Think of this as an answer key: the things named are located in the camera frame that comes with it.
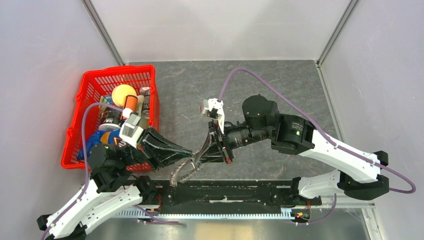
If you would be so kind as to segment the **yellow ball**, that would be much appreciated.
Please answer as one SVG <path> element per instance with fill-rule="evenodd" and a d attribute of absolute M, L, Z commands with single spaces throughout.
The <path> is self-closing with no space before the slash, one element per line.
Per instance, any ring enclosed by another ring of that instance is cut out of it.
<path fill-rule="evenodd" d="M 136 96 L 136 90 L 128 85 L 121 84 L 116 86 L 111 93 L 113 103 L 118 107 L 123 107 L 127 96 Z"/>

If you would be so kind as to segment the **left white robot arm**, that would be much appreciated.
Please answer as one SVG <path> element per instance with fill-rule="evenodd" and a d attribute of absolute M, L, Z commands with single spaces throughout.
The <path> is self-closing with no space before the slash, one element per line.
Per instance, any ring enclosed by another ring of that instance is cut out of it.
<path fill-rule="evenodd" d="M 153 127 L 122 127 L 111 136 L 119 143 L 83 145 L 85 183 L 60 210 L 37 219 L 42 239 L 83 240 L 118 212 L 152 204 L 158 199 L 155 184 L 148 176 L 134 177 L 129 167 L 139 164 L 154 171 L 194 156 L 192 150 L 169 141 Z"/>

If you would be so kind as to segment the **colourful small box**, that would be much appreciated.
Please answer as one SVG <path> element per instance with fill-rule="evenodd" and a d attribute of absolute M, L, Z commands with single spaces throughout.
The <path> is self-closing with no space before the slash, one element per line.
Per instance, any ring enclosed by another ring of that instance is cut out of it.
<path fill-rule="evenodd" d="M 102 95 L 99 99 L 99 102 L 106 104 L 106 105 L 101 104 L 101 105 L 98 106 L 98 108 L 101 109 L 102 111 L 104 109 L 106 109 L 109 105 L 112 106 L 114 104 L 112 96 L 110 94 L 109 95 Z"/>

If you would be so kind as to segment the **red plastic basket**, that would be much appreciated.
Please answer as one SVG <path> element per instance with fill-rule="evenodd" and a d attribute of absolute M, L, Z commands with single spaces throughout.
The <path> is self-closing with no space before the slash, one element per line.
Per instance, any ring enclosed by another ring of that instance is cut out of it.
<path fill-rule="evenodd" d="M 100 70 L 90 70 L 82 75 L 76 94 L 76 105 L 70 127 L 66 131 L 61 166 L 64 169 L 84 169 L 83 160 L 77 159 L 82 149 L 83 116 L 89 105 L 97 103 L 102 96 L 110 96 L 113 89 L 122 84 L 132 86 L 137 92 L 142 87 L 151 87 L 148 124 L 160 129 L 160 99 L 156 86 L 156 69 L 153 65 L 114 66 Z"/>

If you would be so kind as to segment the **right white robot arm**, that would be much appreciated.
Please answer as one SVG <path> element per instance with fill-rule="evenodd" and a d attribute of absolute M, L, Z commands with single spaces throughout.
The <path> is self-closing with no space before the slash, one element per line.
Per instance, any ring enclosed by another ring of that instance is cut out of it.
<path fill-rule="evenodd" d="M 318 160 L 333 171 L 314 177 L 295 177 L 288 191 L 289 200 L 300 205 L 307 199 L 343 193 L 357 200 L 374 200 L 389 191 L 389 179 L 381 174 L 388 165 L 384 151 L 367 153 L 321 133 L 303 117 L 282 114 L 278 105 L 262 95 L 242 103 L 243 122 L 236 124 L 214 119 L 193 165 L 233 161 L 233 150 L 270 140 L 273 150 Z"/>

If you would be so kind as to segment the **blue Doritos chip bag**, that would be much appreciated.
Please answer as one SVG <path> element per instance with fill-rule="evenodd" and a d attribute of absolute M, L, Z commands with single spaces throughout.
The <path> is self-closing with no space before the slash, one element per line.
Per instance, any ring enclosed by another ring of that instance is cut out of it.
<path fill-rule="evenodd" d="M 85 142 L 87 157 L 91 154 L 91 149 L 96 145 L 105 145 L 106 149 L 117 150 L 125 148 L 128 144 L 119 136 L 120 130 L 101 131 L 93 133 Z"/>

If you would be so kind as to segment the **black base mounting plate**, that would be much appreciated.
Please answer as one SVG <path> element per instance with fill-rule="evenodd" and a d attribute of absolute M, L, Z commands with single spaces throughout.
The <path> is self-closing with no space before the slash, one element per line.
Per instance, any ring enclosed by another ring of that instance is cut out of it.
<path fill-rule="evenodd" d="M 280 208 L 322 205 L 321 197 L 307 199 L 295 189 L 297 180 L 169 180 L 140 176 L 142 204 L 160 208 L 162 214 L 276 214 Z"/>

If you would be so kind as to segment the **black can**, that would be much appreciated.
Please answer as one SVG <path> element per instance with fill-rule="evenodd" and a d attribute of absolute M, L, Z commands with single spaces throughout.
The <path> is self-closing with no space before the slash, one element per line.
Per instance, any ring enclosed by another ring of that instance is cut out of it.
<path fill-rule="evenodd" d="M 120 129 L 121 116 L 122 113 L 120 110 L 116 110 L 111 107 L 106 107 L 99 121 L 98 130 L 109 132 Z"/>

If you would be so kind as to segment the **clear green bottle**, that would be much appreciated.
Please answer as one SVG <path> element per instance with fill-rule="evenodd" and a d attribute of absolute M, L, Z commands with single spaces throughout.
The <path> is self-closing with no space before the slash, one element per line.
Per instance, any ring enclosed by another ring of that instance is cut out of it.
<path fill-rule="evenodd" d="M 141 117 L 139 121 L 139 126 L 143 129 L 148 128 L 149 119 L 150 119 L 150 98 L 151 98 L 151 88 L 150 87 L 142 87 L 140 89 L 140 95 L 138 98 L 138 115 Z"/>

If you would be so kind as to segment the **orange cylinder bottle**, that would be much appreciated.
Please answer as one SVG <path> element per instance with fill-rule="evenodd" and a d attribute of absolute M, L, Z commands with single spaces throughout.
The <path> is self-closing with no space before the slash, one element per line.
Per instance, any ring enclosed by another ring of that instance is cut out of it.
<path fill-rule="evenodd" d="M 124 100 L 122 115 L 128 117 L 131 113 L 135 113 L 138 107 L 138 98 L 135 95 L 127 95 Z"/>

